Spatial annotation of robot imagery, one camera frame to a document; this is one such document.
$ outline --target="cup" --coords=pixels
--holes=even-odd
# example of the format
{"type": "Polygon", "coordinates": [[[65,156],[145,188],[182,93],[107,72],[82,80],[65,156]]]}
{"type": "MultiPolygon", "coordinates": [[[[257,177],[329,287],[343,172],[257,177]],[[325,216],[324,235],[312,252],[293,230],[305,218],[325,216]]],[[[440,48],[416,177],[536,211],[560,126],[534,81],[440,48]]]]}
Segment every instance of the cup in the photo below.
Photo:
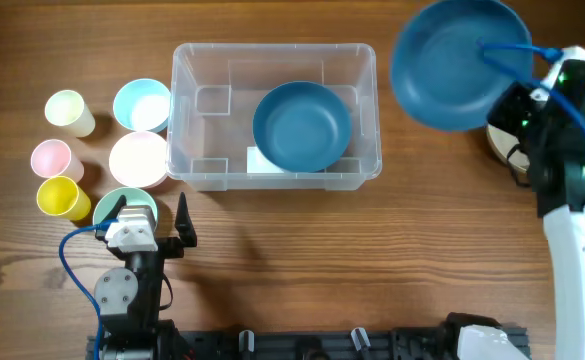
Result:
{"type": "Polygon", "coordinates": [[[61,90],[52,95],[45,104],[45,118],[76,137],[90,135],[96,125],[83,97],[74,90],[61,90]]]}
{"type": "Polygon", "coordinates": [[[110,172],[128,187],[151,188],[168,176],[165,170],[167,142],[149,131],[123,136],[110,152],[110,172]]]}
{"type": "Polygon", "coordinates": [[[116,202],[119,200],[121,196],[125,196],[126,205],[138,206],[138,205],[147,205],[152,209],[152,213],[154,214],[154,224],[156,230],[156,225],[159,223],[159,209],[156,206],[156,202],[152,198],[150,194],[147,192],[137,189],[137,188],[130,188],[130,187],[122,187],[115,190],[110,191],[109,193],[105,194],[103,198],[96,204],[94,208],[94,214],[92,215],[92,223],[99,224],[105,220],[105,217],[112,211],[112,208],[116,205],[116,202]]]}
{"type": "Polygon", "coordinates": [[[75,182],[83,177],[83,164],[61,140],[50,139],[40,143],[32,152],[30,166],[42,178],[67,176],[75,182]]]}
{"type": "Polygon", "coordinates": [[[49,178],[36,193],[39,209],[50,216],[81,220],[90,212],[90,198],[67,176],[49,178]]]}
{"type": "Polygon", "coordinates": [[[137,79],[116,94],[114,117],[132,131],[159,132],[168,125],[170,90],[153,79],[137,79]]]}

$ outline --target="clear plastic bin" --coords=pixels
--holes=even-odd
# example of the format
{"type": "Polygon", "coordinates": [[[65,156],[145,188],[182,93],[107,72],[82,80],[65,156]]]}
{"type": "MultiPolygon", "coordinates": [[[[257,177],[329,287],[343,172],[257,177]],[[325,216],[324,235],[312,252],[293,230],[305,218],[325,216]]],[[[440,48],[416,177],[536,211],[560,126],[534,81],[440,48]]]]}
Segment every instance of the clear plastic bin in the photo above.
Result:
{"type": "Polygon", "coordinates": [[[174,52],[168,174],[199,191],[356,190],[381,172],[376,56],[365,44],[183,44],[174,52]],[[252,135],[263,97],[290,81],[312,81],[341,97],[350,144],[316,173],[269,163],[252,135]]]}

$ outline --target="wooden table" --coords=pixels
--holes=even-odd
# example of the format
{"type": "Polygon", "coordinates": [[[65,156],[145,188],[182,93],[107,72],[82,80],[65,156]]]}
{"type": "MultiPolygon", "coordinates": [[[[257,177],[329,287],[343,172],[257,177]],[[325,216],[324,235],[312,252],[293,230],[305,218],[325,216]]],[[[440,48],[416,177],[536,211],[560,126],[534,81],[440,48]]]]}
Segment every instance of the wooden table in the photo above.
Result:
{"type": "MultiPolygon", "coordinates": [[[[552,268],[533,194],[515,187],[482,131],[424,128],[390,89],[397,32],[428,1],[95,2],[0,7],[0,359],[80,359],[96,328],[57,256],[76,225],[37,209],[31,151],[66,140],[94,202],[118,187],[107,159],[126,131],[109,115],[114,95],[134,78],[169,84],[172,53],[185,42],[371,45],[384,164],[355,192],[195,193],[176,181],[154,189],[159,233],[174,233],[184,191],[200,241],[167,265],[176,299],[163,317],[181,330],[382,330],[470,312],[528,327],[534,359],[553,358],[552,268]],[[45,101],[65,88],[97,117],[86,139],[45,121],[45,101]]],[[[506,2],[536,43],[585,46],[585,0],[506,2]]],[[[88,235],[67,253],[88,288],[122,266],[88,235]]]]}

